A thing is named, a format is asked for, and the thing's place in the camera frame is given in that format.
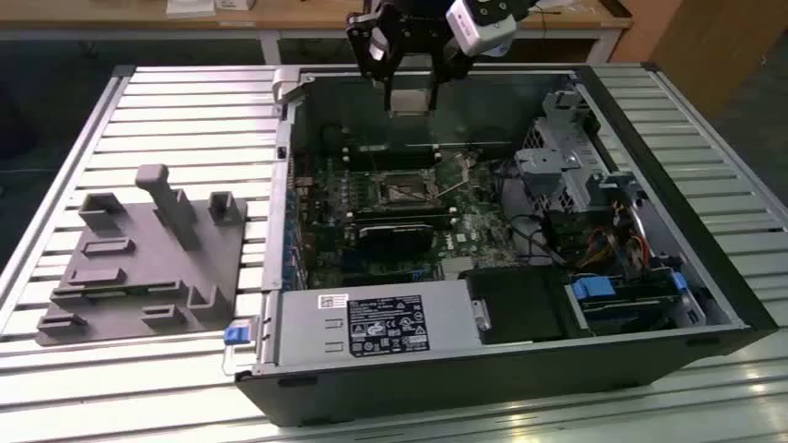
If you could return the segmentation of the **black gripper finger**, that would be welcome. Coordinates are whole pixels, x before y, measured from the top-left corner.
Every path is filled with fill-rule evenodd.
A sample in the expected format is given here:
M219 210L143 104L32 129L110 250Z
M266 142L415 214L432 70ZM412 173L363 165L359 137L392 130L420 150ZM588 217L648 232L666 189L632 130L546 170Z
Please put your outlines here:
M376 11L347 16L346 35L360 74L383 85L383 109L392 110L395 71L404 52L402 43L402 14L398 11Z
M442 84L467 78L474 67L475 57L462 51L455 37L447 42L438 43L428 54L431 58L428 110L432 112L438 109Z

